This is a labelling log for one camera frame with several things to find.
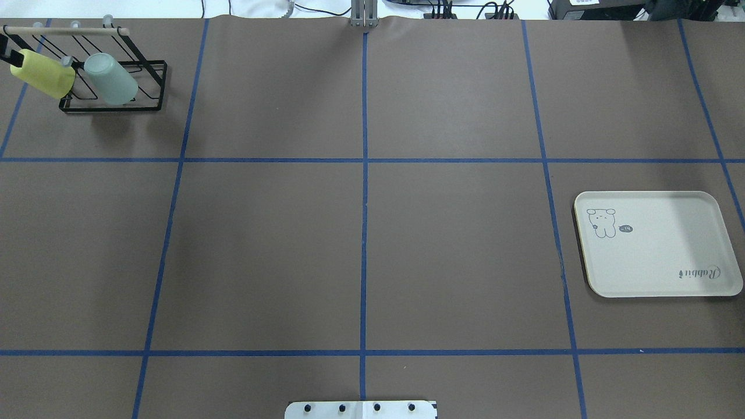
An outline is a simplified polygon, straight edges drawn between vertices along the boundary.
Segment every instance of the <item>white tray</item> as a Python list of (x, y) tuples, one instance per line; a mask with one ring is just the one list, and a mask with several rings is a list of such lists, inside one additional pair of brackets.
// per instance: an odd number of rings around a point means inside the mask
[(587, 280), (603, 297), (730, 296), (743, 277), (706, 192), (583, 192), (574, 200)]

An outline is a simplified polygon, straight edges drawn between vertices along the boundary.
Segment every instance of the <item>light blue cup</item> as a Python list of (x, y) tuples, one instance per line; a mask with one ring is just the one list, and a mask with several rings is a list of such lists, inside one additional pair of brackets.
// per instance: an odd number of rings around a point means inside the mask
[(99, 96), (110, 105), (122, 105), (137, 94), (137, 81), (114, 57), (99, 52), (83, 65)]

